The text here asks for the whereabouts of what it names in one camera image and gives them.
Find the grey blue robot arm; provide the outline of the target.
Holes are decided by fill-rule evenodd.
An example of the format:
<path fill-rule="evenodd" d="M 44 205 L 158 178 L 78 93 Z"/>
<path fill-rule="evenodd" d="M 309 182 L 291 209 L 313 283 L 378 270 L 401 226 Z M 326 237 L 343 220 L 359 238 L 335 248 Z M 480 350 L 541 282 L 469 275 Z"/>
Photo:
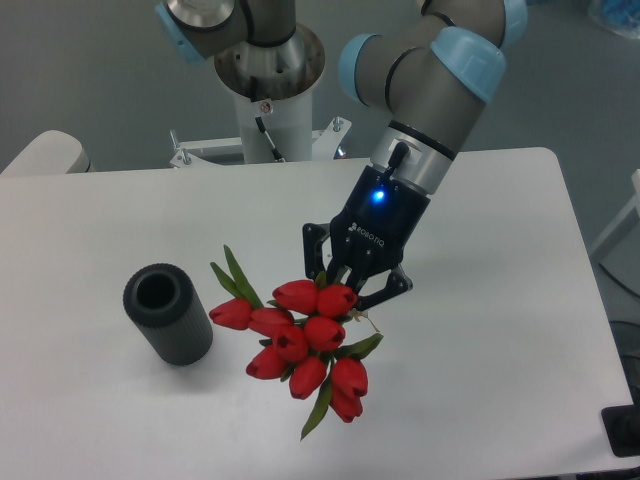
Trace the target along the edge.
<path fill-rule="evenodd" d="M 319 38 L 292 1 L 162 1 L 167 37 L 189 63 L 211 61 L 234 97 L 246 163 L 308 160 L 311 93 L 325 67 Z M 366 310 L 410 290 L 404 248 L 506 69 L 503 50 L 527 26 L 522 1 L 426 1 L 394 37 L 362 34 L 343 48 L 343 91 L 391 119 L 341 212 L 303 228 L 305 273 L 360 291 Z"/>

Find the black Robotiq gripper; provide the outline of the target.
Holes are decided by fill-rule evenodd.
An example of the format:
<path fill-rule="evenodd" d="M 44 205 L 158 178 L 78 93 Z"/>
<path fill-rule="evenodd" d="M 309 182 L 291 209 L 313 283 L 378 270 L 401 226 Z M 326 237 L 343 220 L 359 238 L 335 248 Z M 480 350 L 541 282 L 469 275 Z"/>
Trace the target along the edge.
<path fill-rule="evenodd" d="M 302 227 L 304 269 L 307 278 L 328 273 L 358 290 L 372 277 L 390 271 L 384 287 L 359 295 L 355 308 L 369 310 L 413 289 L 412 280 L 399 265 L 404 247 L 424 214 L 430 199 L 379 170 L 367 166 L 342 211 L 330 224 L 306 223 Z M 330 237 L 332 258 L 325 268 L 323 244 Z"/>

